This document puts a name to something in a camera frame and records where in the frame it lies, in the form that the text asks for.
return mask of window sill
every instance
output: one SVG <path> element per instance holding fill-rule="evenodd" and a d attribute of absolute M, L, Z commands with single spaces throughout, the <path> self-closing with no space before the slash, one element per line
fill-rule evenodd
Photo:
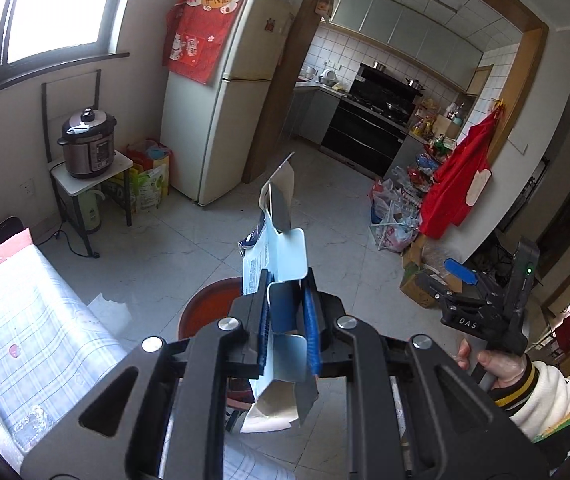
<path fill-rule="evenodd" d="M 17 83 L 21 83 L 33 77 L 38 77 L 40 75 L 47 74 L 49 72 L 54 72 L 56 70 L 62 70 L 64 68 L 69 68 L 72 66 L 82 65 L 86 63 L 95 63 L 97 61 L 103 61 L 106 59 L 117 59 L 120 57 L 129 57 L 129 56 L 130 56 L 129 52 L 119 52 L 118 54 L 98 54 L 96 56 L 80 57 L 78 59 L 53 63 L 51 65 L 43 66 L 38 69 L 29 70 L 28 72 L 24 72 L 12 76 L 3 81 L 0 81 L 0 91 L 9 88 Z"/>

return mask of person's arm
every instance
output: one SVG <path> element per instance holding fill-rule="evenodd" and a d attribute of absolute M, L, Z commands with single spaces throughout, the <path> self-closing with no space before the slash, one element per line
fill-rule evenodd
<path fill-rule="evenodd" d="M 464 370 L 469 368 L 470 352 L 471 346 L 463 340 L 456 360 Z M 496 376 L 489 396 L 529 438 L 570 412 L 570 380 L 558 368 L 532 362 L 527 355 L 487 350 L 478 352 L 478 362 Z"/>

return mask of electric pressure cooker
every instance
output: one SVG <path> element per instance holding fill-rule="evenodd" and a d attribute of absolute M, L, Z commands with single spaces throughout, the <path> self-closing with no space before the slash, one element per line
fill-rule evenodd
<path fill-rule="evenodd" d="M 86 108 L 63 124 L 57 141 L 63 147 L 65 167 L 76 178 L 100 175 L 114 161 L 114 116 Z"/>

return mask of red apron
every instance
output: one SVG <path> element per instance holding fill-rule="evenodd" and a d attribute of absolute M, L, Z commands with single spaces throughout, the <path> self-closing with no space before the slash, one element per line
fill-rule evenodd
<path fill-rule="evenodd" d="M 421 205 L 421 227 L 424 235 L 443 236 L 449 224 L 459 226 L 470 212 L 465 197 L 476 172 L 489 169 L 487 150 L 494 136 L 499 112 L 492 112 L 472 126 L 454 153 L 434 173 L 434 184 Z"/>
<path fill-rule="evenodd" d="M 163 65 L 207 84 L 243 0 L 178 0 L 166 16 Z"/>

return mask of white sleeve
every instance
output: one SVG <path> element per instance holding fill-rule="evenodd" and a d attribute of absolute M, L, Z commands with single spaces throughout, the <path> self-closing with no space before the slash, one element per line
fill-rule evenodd
<path fill-rule="evenodd" d="M 570 380 L 558 368 L 540 361 L 532 364 L 538 370 L 538 382 L 525 405 L 511 416 L 529 438 L 543 433 L 570 412 Z"/>

